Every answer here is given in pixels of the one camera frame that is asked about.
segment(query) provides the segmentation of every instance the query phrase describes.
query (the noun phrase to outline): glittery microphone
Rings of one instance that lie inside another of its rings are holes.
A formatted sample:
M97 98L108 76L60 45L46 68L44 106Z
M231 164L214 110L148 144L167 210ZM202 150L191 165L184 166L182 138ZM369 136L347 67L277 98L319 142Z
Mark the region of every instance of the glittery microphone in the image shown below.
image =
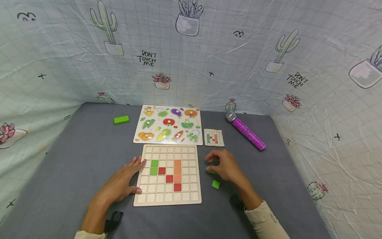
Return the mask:
M256 148L258 148L260 151L265 149L266 145L261 141L241 120L239 120L236 115L232 112L228 112L225 115L225 119L228 122L232 122L233 126L235 126L236 129L238 129L242 134L244 134L245 137L251 143L253 143Z

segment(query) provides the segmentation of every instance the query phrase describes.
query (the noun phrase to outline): microphone head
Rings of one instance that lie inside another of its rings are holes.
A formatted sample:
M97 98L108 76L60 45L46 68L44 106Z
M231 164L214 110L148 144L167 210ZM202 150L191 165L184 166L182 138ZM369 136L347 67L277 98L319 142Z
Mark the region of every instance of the microphone head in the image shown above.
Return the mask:
M233 112L228 112L227 114L225 114L225 119L228 121L228 122L232 122L236 119L236 115L233 113Z

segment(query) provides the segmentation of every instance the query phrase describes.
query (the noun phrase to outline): pattern card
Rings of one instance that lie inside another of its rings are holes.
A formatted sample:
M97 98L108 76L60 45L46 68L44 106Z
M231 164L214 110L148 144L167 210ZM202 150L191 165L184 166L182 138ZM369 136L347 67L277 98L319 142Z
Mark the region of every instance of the pattern card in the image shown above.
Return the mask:
M134 143L203 145L200 110L143 105Z
M202 203L195 145L144 145L142 159L134 206Z
M222 131L205 128L204 129L204 145L224 147Z

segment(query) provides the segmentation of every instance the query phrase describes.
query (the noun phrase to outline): person's left hand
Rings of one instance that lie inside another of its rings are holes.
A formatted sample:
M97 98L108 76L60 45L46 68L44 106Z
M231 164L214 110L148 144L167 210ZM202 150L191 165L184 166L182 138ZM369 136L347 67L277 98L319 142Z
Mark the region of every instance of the person's left hand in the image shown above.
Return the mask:
M141 194L142 189L129 186L130 180L146 164L146 160L141 162L141 156L134 157L129 164L125 164L118 170L98 191L93 201L111 205L122 201L131 193Z

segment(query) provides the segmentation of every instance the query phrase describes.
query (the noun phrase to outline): white fabric wall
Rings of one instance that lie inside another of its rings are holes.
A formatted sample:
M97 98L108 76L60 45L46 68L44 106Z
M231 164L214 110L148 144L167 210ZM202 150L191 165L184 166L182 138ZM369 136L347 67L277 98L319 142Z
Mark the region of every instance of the white fabric wall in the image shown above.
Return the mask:
M382 237L380 1L102 2L0 3L0 222L81 103L190 104L272 116L332 237Z

